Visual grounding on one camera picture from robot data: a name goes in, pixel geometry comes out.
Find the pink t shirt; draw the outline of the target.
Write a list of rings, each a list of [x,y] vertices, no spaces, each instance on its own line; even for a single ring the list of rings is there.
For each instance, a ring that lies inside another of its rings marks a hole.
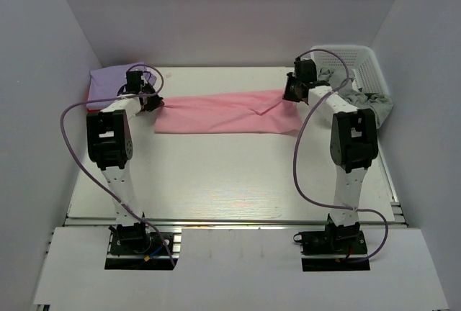
[[[297,132],[302,125],[297,106],[282,90],[247,91],[165,100],[155,131],[163,134],[232,134]]]

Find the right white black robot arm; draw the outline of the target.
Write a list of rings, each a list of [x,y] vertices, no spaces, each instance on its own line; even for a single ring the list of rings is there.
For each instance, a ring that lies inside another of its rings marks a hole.
[[[378,154],[375,113],[349,104],[327,81],[318,80],[313,60],[300,57],[287,74],[283,99],[308,104],[307,118],[317,112],[331,124],[329,149],[336,165],[333,204],[311,203],[329,209],[328,221],[336,227],[357,225],[363,181]]]

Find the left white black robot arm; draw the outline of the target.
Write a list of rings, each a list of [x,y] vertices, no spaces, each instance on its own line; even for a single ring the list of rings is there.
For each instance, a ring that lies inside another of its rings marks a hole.
[[[133,226],[144,216],[130,173],[134,153],[130,120],[164,105],[159,96],[163,86],[164,78],[157,69],[136,64],[126,71],[125,85],[115,99],[86,117],[89,158],[102,172],[115,206],[116,224],[120,226]]]

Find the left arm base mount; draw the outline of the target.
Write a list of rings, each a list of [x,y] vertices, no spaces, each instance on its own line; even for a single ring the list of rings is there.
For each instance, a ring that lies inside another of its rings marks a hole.
[[[146,224],[109,226],[104,268],[118,271],[172,271],[179,257],[178,235],[157,233]]]

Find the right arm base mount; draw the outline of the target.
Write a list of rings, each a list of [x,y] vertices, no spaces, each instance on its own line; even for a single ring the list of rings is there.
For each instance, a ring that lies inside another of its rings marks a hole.
[[[367,244],[357,222],[344,227],[329,222],[322,231],[293,235],[301,247],[304,272],[369,271]]]

